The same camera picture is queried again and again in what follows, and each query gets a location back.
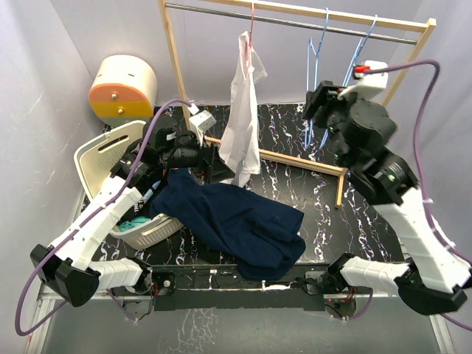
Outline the white t shirt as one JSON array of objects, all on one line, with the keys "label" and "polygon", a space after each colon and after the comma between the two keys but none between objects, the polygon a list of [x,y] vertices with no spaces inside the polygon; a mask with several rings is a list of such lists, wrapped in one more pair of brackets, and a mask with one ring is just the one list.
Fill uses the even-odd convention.
[{"label": "white t shirt", "polygon": [[244,187],[251,176],[260,174],[259,119],[255,84],[267,77],[259,56],[250,46],[247,32],[238,38],[239,58],[231,83],[229,119],[226,124],[220,157],[235,174],[230,182]]}]

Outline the navy blue t shirt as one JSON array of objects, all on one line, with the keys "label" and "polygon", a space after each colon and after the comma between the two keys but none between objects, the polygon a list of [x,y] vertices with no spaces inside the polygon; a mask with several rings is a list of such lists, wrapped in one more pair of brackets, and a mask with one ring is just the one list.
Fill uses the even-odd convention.
[{"label": "navy blue t shirt", "polygon": [[232,255],[248,280],[280,280],[305,252],[303,212],[231,184],[200,185],[171,170],[150,216],[178,219],[209,249]]}]

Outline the black printed t shirt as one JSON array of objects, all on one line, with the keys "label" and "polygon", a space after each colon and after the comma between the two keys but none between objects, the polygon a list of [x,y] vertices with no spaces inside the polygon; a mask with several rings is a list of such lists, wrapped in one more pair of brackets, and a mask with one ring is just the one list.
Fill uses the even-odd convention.
[{"label": "black printed t shirt", "polygon": [[156,181],[151,187],[147,190],[147,192],[139,199],[133,206],[133,212],[136,217],[144,216],[147,217],[149,214],[150,209],[150,202],[155,198],[158,194],[157,190],[159,185],[161,184],[160,181]]}]

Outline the pink wire hanger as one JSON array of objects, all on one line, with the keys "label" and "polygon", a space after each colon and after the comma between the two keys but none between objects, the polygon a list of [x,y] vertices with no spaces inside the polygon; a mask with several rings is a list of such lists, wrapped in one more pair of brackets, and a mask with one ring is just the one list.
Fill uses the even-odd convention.
[{"label": "pink wire hanger", "polygon": [[246,59],[246,68],[249,69],[252,67],[252,49],[253,49],[253,34],[254,34],[254,21],[255,21],[255,5],[254,1],[251,2],[251,23],[250,30],[248,33],[248,38],[246,39],[246,48],[245,48],[245,59]]}]

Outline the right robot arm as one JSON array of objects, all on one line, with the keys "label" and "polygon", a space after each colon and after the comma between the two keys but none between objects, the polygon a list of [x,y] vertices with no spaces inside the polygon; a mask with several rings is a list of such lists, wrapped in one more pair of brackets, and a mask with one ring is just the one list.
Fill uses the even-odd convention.
[{"label": "right robot arm", "polygon": [[435,315],[458,311],[467,301],[471,265],[452,254],[428,223],[419,181],[407,162],[386,148],[397,126],[380,104],[323,80],[306,94],[304,118],[327,129],[336,162],[349,182],[394,229],[407,248],[403,263],[382,263],[344,253],[331,263],[317,285],[344,293],[366,287],[399,296],[415,312]]}]

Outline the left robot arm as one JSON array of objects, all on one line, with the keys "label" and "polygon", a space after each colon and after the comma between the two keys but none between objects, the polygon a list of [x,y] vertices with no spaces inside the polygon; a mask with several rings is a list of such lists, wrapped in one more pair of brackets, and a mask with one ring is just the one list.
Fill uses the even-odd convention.
[{"label": "left robot arm", "polygon": [[194,139],[179,145],[169,128],[161,128],[164,138],[150,143],[159,132],[155,128],[159,120],[129,122],[93,140],[89,151],[98,154],[112,153],[102,148],[108,139],[125,141],[122,152],[113,153],[99,191],[90,195],[89,205],[75,222],[49,246],[37,245],[30,254],[35,276],[74,307],[84,305],[98,291],[127,287],[145,294],[150,290],[152,268],[147,263],[129,258],[94,262],[92,257],[156,182],[158,170],[194,168],[207,183],[234,176],[213,143]]}]

